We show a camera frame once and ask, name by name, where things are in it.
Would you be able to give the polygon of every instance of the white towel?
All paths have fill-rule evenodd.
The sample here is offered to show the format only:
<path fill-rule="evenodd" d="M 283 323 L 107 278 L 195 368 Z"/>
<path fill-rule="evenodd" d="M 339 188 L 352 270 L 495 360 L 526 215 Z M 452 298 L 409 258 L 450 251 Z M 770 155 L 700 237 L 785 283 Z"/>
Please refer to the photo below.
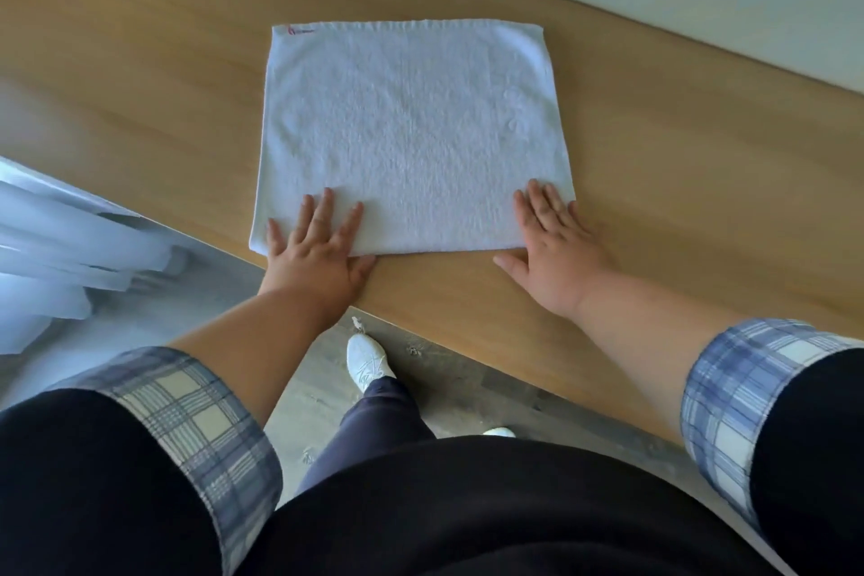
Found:
<path fill-rule="evenodd" d="M 543 28 L 484 19 L 273 28 L 249 246 L 303 194 L 365 216 L 354 254 L 523 246 L 513 190 L 574 196 Z"/>

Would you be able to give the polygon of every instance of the pants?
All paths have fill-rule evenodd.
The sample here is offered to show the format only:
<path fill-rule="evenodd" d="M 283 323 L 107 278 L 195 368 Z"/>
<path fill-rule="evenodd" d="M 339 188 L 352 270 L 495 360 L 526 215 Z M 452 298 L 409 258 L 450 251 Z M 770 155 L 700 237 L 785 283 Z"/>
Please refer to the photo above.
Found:
<path fill-rule="evenodd" d="M 309 467 L 297 494 L 353 464 L 435 438 L 405 385 L 390 376 L 378 378 L 342 418 L 339 430 Z"/>

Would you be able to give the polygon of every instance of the plaid fabric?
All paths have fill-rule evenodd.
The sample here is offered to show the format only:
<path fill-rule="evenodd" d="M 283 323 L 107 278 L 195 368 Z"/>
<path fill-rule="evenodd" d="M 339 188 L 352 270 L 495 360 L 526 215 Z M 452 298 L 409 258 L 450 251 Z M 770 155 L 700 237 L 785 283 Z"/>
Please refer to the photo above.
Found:
<path fill-rule="evenodd" d="M 189 479 L 213 521 L 222 571 L 232 574 L 282 492 L 264 431 L 210 369 L 166 347 L 129 351 L 51 389 L 90 389 L 141 421 Z"/>
<path fill-rule="evenodd" d="M 687 378 L 681 434 L 699 471 L 757 525 L 750 499 L 756 441 L 783 388 L 824 357 L 864 342 L 787 319 L 751 319 L 718 335 Z"/>

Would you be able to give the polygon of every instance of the wooden surface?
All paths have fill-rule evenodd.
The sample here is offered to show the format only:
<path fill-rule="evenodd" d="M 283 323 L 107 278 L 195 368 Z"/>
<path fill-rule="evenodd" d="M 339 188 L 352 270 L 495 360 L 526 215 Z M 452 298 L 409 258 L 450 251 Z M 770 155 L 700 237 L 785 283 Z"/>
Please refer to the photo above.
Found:
<path fill-rule="evenodd" d="M 260 264 L 271 25 L 459 17 L 546 28 L 576 191 L 625 269 L 864 335 L 864 98 L 567 0 L 0 0 L 0 151 Z M 360 306 L 674 437 L 488 254 L 382 260 Z"/>

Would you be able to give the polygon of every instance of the white shoe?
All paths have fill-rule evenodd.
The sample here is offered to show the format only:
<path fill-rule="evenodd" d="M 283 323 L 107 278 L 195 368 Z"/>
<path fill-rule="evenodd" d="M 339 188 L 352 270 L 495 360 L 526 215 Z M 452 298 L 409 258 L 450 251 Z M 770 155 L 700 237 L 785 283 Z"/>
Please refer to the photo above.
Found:
<path fill-rule="evenodd" d="M 369 383 L 389 375 L 396 378 L 396 374 L 387 363 L 387 353 L 381 344 L 368 335 L 354 335 L 348 340 L 348 373 L 351 379 L 365 392 Z"/>
<path fill-rule="evenodd" d="M 494 435 L 495 437 L 516 437 L 516 434 L 510 428 L 498 427 L 490 428 L 484 435 Z"/>

